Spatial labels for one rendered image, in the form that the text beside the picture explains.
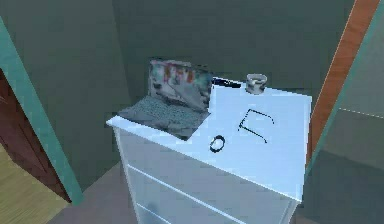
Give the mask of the grey round cup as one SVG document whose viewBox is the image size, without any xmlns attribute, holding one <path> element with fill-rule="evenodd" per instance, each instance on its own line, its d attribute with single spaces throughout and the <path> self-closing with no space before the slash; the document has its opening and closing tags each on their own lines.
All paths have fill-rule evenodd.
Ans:
<svg viewBox="0 0 384 224">
<path fill-rule="evenodd" d="M 265 90 L 268 78 L 263 74 L 248 74 L 246 78 L 246 91 L 259 95 Z"/>
</svg>

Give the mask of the dark red room door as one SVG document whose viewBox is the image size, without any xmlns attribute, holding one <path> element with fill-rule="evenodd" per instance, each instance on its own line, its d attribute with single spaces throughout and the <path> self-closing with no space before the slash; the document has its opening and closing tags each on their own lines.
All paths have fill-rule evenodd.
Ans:
<svg viewBox="0 0 384 224">
<path fill-rule="evenodd" d="M 1 69 L 0 144 L 13 162 L 65 201 L 71 202 Z"/>
</svg>

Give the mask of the black eyeglasses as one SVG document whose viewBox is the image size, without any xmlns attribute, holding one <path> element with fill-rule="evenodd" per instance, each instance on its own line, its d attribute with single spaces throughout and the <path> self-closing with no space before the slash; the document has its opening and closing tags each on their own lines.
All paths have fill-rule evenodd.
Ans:
<svg viewBox="0 0 384 224">
<path fill-rule="evenodd" d="M 248 109 L 238 125 L 238 131 L 246 131 L 267 143 L 270 130 L 274 124 L 275 121 L 270 115 L 255 109 Z"/>
</svg>

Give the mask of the orange wooden door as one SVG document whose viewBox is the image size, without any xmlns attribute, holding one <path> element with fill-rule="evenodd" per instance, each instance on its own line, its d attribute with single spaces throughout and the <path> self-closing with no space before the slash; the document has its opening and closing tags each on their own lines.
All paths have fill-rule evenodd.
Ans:
<svg viewBox="0 0 384 224">
<path fill-rule="evenodd" d="M 306 167 L 314 160 L 316 147 L 380 1 L 354 1 L 311 115 Z"/>
</svg>

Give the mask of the white chest of drawers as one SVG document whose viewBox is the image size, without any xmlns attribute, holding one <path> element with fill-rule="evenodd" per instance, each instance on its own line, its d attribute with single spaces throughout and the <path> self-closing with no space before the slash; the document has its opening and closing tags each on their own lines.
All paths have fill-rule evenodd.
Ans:
<svg viewBox="0 0 384 224">
<path fill-rule="evenodd" d="M 248 109 L 274 119 L 267 143 L 238 131 Z M 209 117 L 186 141 L 111 118 L 138 224 L 289 224 L 302 200 L 310 110 L 306 95 L 216 86 Z M 213 153 L 217 135 L 226 142 Z"/>
</svg>

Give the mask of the black flat remote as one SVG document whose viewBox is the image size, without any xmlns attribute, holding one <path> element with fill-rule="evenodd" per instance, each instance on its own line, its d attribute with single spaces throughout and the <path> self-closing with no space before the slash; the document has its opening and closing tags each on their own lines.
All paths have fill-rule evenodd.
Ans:
<svg viewBox="0 0 384 224">
<path fill-rule="evenodd" d="M 241 84 L 239 84 L 239 83 L 235 83 L 233 81 L 229 81 L 229 80 L 221 79 L 221 78 L 213 78 L 212 84 L 217 85 L 217 86 L 222 86 L 222 87 L 229 87 L 229 88 L 240 88 L 241 87 Z"/>
</svg>

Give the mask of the gray open laptop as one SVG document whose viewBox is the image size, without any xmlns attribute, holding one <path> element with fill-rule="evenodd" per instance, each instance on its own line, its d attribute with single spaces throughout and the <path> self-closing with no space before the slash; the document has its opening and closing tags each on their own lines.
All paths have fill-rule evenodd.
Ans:
<svg viewBox="0 0 384 224">
<path fill-rule="evenodd" d="M 188 140 L 210 115 L 213 74 L 190 62 L 149 62 L 148 94 L 118 115 Z"/>
</svg>

